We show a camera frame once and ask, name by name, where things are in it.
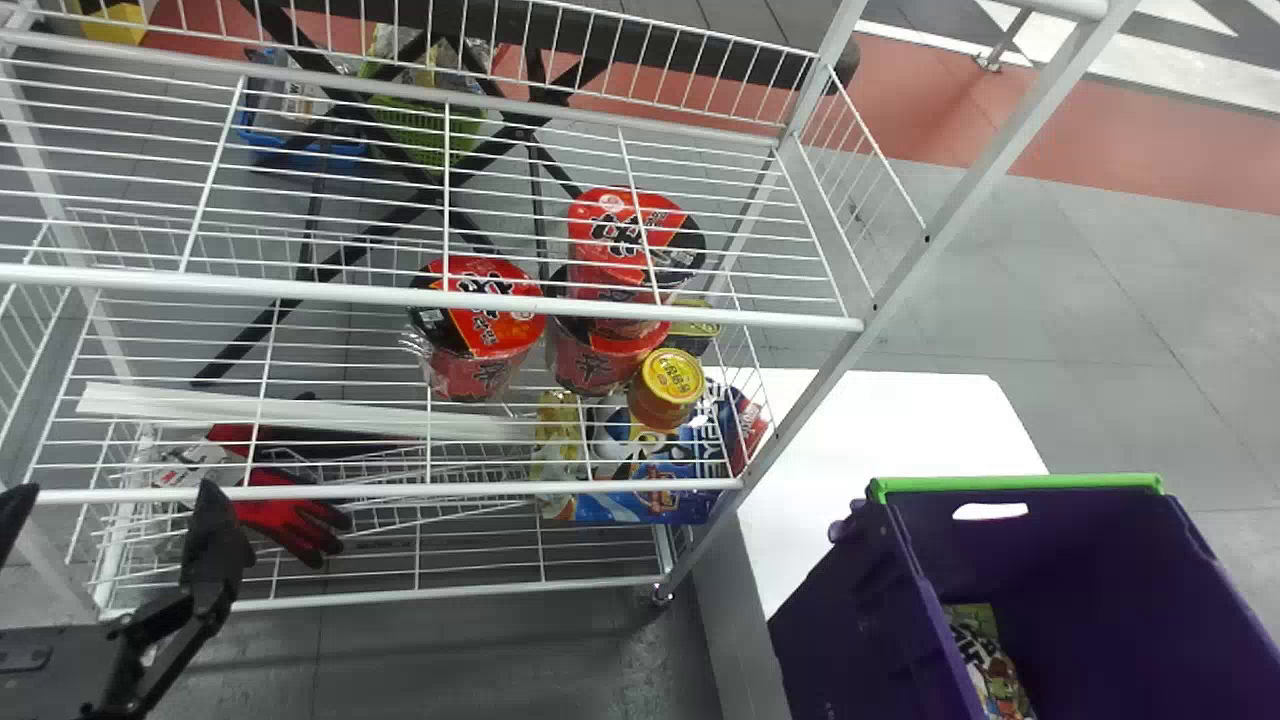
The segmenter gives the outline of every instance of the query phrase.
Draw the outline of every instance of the snack package in crate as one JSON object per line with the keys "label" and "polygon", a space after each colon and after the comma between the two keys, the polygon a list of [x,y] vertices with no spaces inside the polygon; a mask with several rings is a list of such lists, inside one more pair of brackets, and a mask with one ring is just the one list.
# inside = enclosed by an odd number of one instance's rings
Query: snack package in crate
{"label": "snack package in crate", "polygon": [[[714,386],[690,421],[669,433],[632,421],[620,395],[584,405],[581,418],[571,392],[545,392],[541,402],[531,473],[535,480],[736,475],[746,464],[744,446],[746,454],[753,452],[768,428],[759,406],[727,386]],[[585,443],[584,429],[589,434]],[[584,457],[586,447],[590,462]],[[705,523],[718,497],[719,491],[577,493],[539,496],[538,506],[548,520],[687,525]]]}

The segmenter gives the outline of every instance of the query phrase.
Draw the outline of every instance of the packaged food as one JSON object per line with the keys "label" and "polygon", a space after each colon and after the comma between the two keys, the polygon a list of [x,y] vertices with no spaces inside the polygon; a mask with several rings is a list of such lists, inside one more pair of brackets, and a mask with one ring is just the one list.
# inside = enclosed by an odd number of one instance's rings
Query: packaged food
{"label": "packaged food", "polygon": [[627,407],[631,416],[658,430],[675,430],[692,413],[707,389],[703,365],[675,347],[659,347],[645,356],[631,380]]}
{"label": "packaged food", "polygon": [[987,603],[942,607],[951,637],[965,661],[978,705],[989,720],[1034,720],[1027,691],[1018,682],[1014,661],[1000,647],[996,614]]}
{"label": "packaged food", "polygon": [[[710,302],[694,297],[677,297],[671,304],[686,307],[710,307]],[[671,332],[667,333],[667,340],[662,345],[663,347],[678,347],[694,357],[701,357],[710,347],[712,341],[719,337],[719,332],[718,323],[672,323]]]}
{"label": "packaged food", "polygon": [[[763,437],[763,423],[753,434],[741,436],[735,418],[742,398],[735,388],[719,386],[719,395],[699,405],[694,419],[675,432],[662,432],[631,419],[621,396],[585,405],[580,418],[577,398],[568,392],[543,395],[535,436],[538,446],[532,479],[620,480],[652,478],[724,478],[741,471],[741,454],[754,450]],[[759,418],[759,409],[753,414]],[[590,462],[584,461],[582,429],[586,428]],[[730,457],[726,462],[724,451]],[[573,523],[700,524],[710,516],[719,491],[635,491],[539,496],[543,518]]]}
{"label": "packaged food", "polygon": [[[444,260],[433,260],[412,287],[440,290]],[[540,297],[524,270],[500,258],[449,259],[456,292]],[[421,336],[420,361],[428,383],[444,400],[480,402],[499,396],[547,327],[545,315],[498,310],[410,307]]]}
{"label": "packaged food", "polygon": [[584,318],[557,316],[547,333],[547,368],[556,382],[588,397],[622,387],[640,363],[667,337],[669,323],[659,323],[636,340],[611,337]]}
{"label": "packaged food", "polygon": [[[671,302],[707,261],[707,238],[698,223],[678,205],[654,192],[632,195],[630,188],[622,187],[584,192],[570,205],[568,238],[568,281],[573,283],[568,296],[577,300]],[[621,319],[596,323],[602,331],[622,338],[646,336],[657,324],[655,320]]]}

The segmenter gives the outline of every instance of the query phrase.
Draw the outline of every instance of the green crate rim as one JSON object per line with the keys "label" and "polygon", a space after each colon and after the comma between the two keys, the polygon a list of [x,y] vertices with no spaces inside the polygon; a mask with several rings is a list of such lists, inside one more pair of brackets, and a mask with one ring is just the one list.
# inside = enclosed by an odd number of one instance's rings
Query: green crate rim
{"label": "green crate rim", "polygon": [[1155,473],[1102,473],[1082,475],[987,475],[973,478],[874,478],[867,486],[867,498],[886,503],[893,492],[965,492],[1014,489],[1101,489],[1137,488],[1165,495]]}

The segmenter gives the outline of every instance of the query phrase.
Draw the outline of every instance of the green basket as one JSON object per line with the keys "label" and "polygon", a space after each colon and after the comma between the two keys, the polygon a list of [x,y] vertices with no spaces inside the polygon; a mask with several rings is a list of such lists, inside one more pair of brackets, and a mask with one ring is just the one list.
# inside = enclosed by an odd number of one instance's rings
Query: green basket
{"label": "green basket", "polygon": [[[383,64],[365,61],[360,65],[360,77],[371,77]],[[375,95],[369,99],[374,109],[374,119],[387,126],[392,140],[416,149],[403,149],[411,159],[436,170],[444,167],[444,105],[402,100],[389,95]],[[484,122],[484,110],[472,108],[451,108],[449,118],[449,164],[457,163],[477,145],[475,136]]]}

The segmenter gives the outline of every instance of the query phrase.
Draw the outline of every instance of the purple bin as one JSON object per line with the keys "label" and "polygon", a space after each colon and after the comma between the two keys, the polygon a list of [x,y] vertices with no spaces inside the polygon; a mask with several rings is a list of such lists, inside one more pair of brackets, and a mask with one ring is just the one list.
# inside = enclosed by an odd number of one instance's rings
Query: purple bin
{"label": "purple bin", "polygon": [[[769,620],[794,720],[986,720],[942,614],[961,602],[992,605],[1038,720],[1280,717],[1280,652],[1175,498],[883,497]],[[969,502],[1029,512],[954,520]]]}

